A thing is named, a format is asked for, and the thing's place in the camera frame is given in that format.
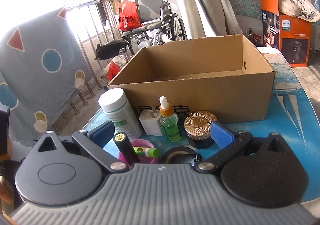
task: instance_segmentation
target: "round jar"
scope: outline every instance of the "round jar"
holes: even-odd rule
[[[203,149],[213,145],[214,141],[210,136],[210,125],[213,121],[217,121],[217,118],[208,111],[192,112],[185,119],[184,128],[191,146]]]

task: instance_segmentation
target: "white container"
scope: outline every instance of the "white container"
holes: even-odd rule
[[[125,132],[130,140],[140,138],[142,129],[123,89],[106,91],[100,96],[99,104],[115,125],[115,133]]]

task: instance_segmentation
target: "gray ribbed plate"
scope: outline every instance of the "gray ribbed plate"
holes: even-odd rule
[[[215,176],[188,164],[135,164],[127,173],[111,175],[87,200],[62,208],[27,203],[12,219],[19,225],[308,225],[316,220],[299,204],[278,209],[244,204]]]

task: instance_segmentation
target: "green dropper bottle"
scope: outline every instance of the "green dropper bottle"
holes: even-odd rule
[[[168,103],[167,98],[164,96],[160,97],[160,123],[162,129],[170,142],[177,142],[181,139],[179,128],[178,128],[178,115],[173,111],[173,107]]]

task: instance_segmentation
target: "red triangle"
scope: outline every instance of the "red triangle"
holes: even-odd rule
[[[58,17],[67,19],[67,12],[65,9],[59,12]]]
[[[9,38],[7,45],[13,49],[25,52],[19,28],[17,28]]]

